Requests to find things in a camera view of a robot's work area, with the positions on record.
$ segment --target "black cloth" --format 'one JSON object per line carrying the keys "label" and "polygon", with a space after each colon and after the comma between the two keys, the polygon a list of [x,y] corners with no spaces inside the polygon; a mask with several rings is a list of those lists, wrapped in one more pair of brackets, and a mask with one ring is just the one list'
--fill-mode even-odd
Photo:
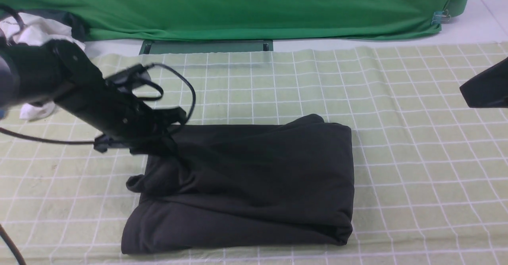
{"label": "black cloth", "polygon": [[351,129],[308,115],[278,125],[188,125],[179,155],[149,157],[123,254],[334,244],[352,233]]}

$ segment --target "white cloth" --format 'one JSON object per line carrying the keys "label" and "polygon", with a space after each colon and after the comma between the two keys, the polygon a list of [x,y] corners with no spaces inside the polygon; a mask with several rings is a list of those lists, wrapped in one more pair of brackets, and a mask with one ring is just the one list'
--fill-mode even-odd
{"label": "white cloth", "polygon": [[[40,16],[27,13],[20,13],[20,17],[27,26],[23,32],[13,37],[16,43],[25,43],[30,46],[41,46],[52,39],[62,39],[75,43],[82,50],[85,50],[85,44],[72,37],[72,28],[55,21]],[[0,28],[5,33],[6,38],[12,37],[19,31],[19,26],[13,17],[8,17],[0,22]],[[49,102],[41,108],[24,104],[21,108],[19,118],[23,120],[38,120],[48,117],[53,113],[55,104]]]}

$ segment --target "white floor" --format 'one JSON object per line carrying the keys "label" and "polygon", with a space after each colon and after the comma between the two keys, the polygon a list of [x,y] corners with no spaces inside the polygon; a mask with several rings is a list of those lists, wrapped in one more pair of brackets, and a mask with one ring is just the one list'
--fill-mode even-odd
{"label": "white floor", "polygon": [[[333,50],[355,46],[401,46],[415,44],[479,43],[508,41],[508,0],[468,0],[465,12],[443,25],[441,33],[410,41],[372,42],[360,40],[285,40],[275,41],[276,52],[291,52],[303,49]],[[142,40],[112,40],[87,43],[87,55],[96,57],[115,53],[136,56]]]}

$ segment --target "binder clip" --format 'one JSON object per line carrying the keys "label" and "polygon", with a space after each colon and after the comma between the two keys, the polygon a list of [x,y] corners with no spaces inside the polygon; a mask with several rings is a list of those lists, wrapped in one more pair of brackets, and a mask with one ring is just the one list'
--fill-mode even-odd
{"label": "binder clip", "polygon": [[434,16],[432,17],[432,21],[430,25],[436,25],[441,23],[446,23],[450,21],[452,17],[448,14],[448,10],[445,11],[436,11],[434,12]]}

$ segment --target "green cloth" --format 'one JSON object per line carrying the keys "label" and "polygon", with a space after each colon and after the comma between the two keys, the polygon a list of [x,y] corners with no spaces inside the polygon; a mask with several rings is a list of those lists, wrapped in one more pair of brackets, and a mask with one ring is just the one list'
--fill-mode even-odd
{"label": "green cloth", "polygon": [[91,40],[410,39],[438,33],[434,12],[465,0],[2,0],[15,8],[67,10]]}

